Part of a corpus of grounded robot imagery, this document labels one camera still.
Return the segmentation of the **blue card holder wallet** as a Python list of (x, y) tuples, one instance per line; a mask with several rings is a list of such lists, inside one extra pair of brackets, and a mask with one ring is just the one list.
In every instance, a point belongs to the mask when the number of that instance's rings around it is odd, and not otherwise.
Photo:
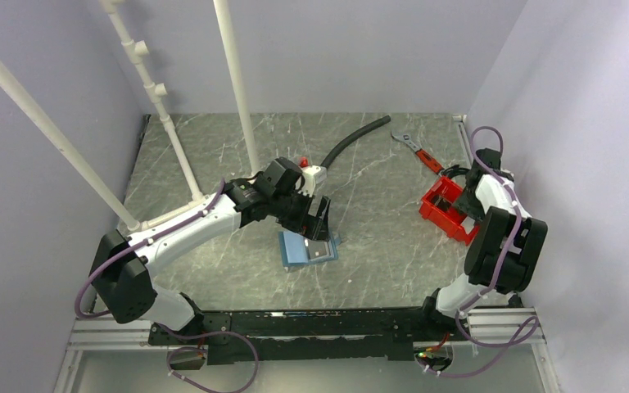
[(341, 244), (341, 238), (335, 234), (330, 237), (327, 242), (330, 242), (330, 245), (333, 249), (333, 258), (328, 261), (322, 261), (319, 263), (310, 263), (307, 261), (306, 251), (305, 251), (305, 240), (310, 240), (303, 237), (300, 234), (293, 233), (290, 231), (281, 231), (278, 233), (278, 241), (279, 248), (281, 252), (282, 265), (287, 272), (295, 269), (301, 269), (305, 266), (310, 266), (314, 264), (321, 264), (324, 262), (329, 262), (331, 260), (338, 259), (338, 251), (337, 247)]

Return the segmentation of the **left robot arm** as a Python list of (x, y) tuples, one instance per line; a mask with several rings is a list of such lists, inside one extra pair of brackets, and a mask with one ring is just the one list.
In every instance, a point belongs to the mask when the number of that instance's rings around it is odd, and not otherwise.
[(250, 178), (222, 180), (207, 201), (154, 228), (104, 235), (85, 285), (94, 288), (117, 323), (152, 321), (181, 343), (193, 343), (201, 336), (204, 314), (189, 296), (155, 284), (155, 277), (209, 240), (268, 217), (289, 232), (326, 242), (330, 199), (322, 197), (310, 213), (315, 189), (326, 176), (321, 165), (278, 157)]

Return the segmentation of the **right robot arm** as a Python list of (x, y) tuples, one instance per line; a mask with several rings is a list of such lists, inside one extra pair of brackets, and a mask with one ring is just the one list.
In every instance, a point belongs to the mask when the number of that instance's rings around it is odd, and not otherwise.
[(464, 272), (433, 293), (433, 309), (419, 316), (419, 331), (437, 340), (450, 320), (493, 293), (524, 291), (534, 274), (545, 237), (546, 222), (521, 205), (511, 174), (501, 169), (501, 153), (483, 148), (475, 153), (465, 186), (451, 207), (477, 225), (464, 260)]

